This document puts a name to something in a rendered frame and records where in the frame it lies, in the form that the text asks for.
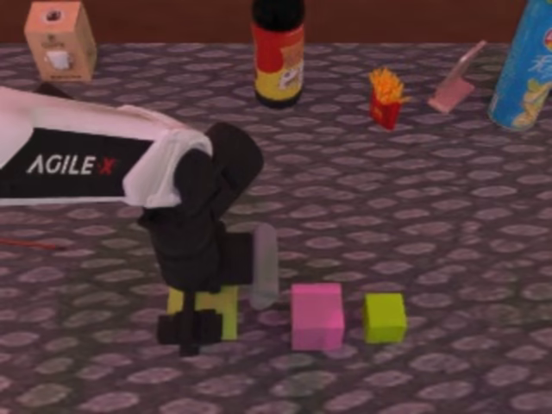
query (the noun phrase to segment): bottle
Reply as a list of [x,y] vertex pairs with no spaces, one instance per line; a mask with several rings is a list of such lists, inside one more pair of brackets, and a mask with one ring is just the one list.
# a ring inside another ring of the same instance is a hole
[[304,0],[254,0],[255,96],[284,109],[303,91]]
[[497,83],[489,116],[506,129],[529,129],[550,89],[552,0],[529,0]]

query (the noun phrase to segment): red container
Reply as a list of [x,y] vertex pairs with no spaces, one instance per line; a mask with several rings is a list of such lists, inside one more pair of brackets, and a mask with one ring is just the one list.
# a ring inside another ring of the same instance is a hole
[[401,106],[400,102],[382,103],[376,98],[376,94],[372,92],[372,97],[370,98],[370,116],[383,128],[393,131]]

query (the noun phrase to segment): french fries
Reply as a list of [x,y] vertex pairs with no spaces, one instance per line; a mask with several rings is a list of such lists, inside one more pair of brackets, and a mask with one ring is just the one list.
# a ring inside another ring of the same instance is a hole
[[375,69],[368,74],[368,78],[372,83],[375,97],[381,104],[401,104],[408,101],[409,98],[403,96],[404,84],[386,67]]

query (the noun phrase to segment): magenta cube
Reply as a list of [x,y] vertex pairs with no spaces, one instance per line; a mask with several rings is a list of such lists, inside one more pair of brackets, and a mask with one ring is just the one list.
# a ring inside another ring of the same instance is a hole
[[339,349],[343,343],[342,286],[339,283],[292,285],[292,349]]

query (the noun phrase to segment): brown wall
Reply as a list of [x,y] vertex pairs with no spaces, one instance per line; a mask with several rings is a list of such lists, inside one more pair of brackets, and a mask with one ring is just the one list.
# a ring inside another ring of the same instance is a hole
[[[248,42],[251,0],[85,0],[98,42]],[[24,41],[29,0],[0,0]],[[306,0],[311,42],[510,41],[525,0]]]

